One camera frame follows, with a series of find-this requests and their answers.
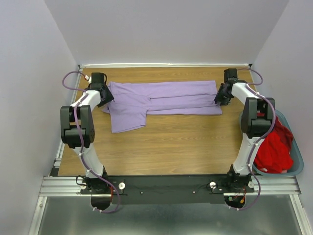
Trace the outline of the purple t shirt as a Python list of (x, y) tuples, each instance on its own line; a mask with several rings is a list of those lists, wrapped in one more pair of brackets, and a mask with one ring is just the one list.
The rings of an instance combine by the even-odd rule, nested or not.
[(146, 126), (147, 115), (221, 115), (214, 101), (215, 81), (116, 83), (110, 82), (114, 99), (103, 112), (111, 117), (112, 133)]

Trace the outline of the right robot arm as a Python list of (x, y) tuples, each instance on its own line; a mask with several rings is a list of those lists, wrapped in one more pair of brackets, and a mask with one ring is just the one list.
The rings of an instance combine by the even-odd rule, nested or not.
[(238, 78), (237, 71), (234, 68), (224, 70), (224, 82), (214, 99), (216, 104), (228, 105), (231, 99), (237, 98), (244, 105), (240, 117), (243, 139), (239, 153), (226, 176), (210, 183), (216, 193), (239, 192), (248, 186), (259, 147), (272, 132), (276, 121), (275, 100), (253, 90), (251, 84)]

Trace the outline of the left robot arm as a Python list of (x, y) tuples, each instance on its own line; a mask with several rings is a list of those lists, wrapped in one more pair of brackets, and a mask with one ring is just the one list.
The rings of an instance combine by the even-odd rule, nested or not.
[(82, 95), (71, 105), (60, 108), (61, 140), (77, 154), (83, 165), (85, 176), (80, 186), (103, 194), (114, 189), (107, 180), (105, 167), (100, 163), (94, 148), (95, 127), (92, 111), (113, 101), (113, 95), (107, 86), (107, 76), (104, 73), (93, 72), (91, 76), (77, 73), (83, 76), (88, 86), (85, 89), (71, 88), (65, 84), (65, 79), (73, 72), (64, 76), (62, 85), (72, 91), (81, 91)]

